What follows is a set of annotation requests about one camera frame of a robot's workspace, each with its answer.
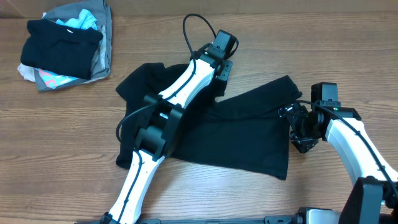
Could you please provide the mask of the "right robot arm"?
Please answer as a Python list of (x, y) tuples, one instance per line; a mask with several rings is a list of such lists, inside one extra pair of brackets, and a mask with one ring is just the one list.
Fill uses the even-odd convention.
[(292, 128), (290, 140), (306, 153), (320, 139), (338, 153), (353, 189), (340, 212), (301, 207), (291, 223), (397, 223), (397, 171), (381, 156), (354, 108), (342, 106), (336, 83), (312, 85), (311, 100), (279, 109)]

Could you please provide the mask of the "black t-shirt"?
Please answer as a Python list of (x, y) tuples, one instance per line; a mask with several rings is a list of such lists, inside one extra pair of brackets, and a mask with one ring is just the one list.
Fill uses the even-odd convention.
[[(148, 94), (168, 88), (188, 64), (165, 67), (144, 63), (116, 88), (126, 100), (126, 114), (143, 107)], [(186, 108), (182, 136), (171, 157), (211, 166), (242, 169), (287, 177), (289, 163), (289, 122), (278, 109), (302, 96), (286, 75), (238, 96), (215, 101), (226, 83), (215, 80)]]

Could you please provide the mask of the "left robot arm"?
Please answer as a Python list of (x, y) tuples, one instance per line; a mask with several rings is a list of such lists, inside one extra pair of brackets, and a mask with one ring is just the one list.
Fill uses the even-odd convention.
[(186, 70), (158, 95), (146, 95), (142, 111), (130, 114), (134, 148), (132, 162), (117, 201), (100, 223), (136, 223), (153, 176), (177, 147), (181, 118), (194, 97), (213, 80), (226, 81), (238, 48), (235, 36), (219, 30), (214, 41), (199, 50)]

